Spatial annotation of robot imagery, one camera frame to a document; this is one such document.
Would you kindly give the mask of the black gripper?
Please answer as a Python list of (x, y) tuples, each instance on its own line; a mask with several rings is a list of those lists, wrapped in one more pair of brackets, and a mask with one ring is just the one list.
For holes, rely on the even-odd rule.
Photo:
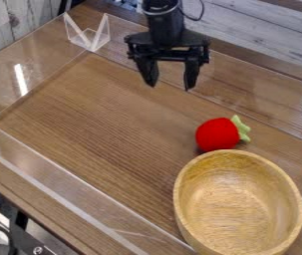
[(184, 62), (183, 85), (194, 88), (199, 64), (208, 62), (210, 41), (206, 35), (184, 27), (180, 13), (147, 16), (148, 30), (126, 35), (128, 58), (136, 62), (150, 87), (158, 80), (156, 61)]

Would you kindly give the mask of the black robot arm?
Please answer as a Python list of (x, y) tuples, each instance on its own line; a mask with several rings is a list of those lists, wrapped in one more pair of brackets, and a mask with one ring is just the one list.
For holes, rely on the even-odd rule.
[(183, 19), (198, 21), (204, 5), (200, 5), (198, 17), (184, 14), (182, 0), (144, 0), (142, 11), (148, 30), (126, 35), (128, 58), (135, 61), (143, 80), (151, 87), (158, 80), (156, 62), (183, 62), (183, 87), (188, 91), (195, 86), (200, 66), (208, 63), (210, 40), (184, 27)]

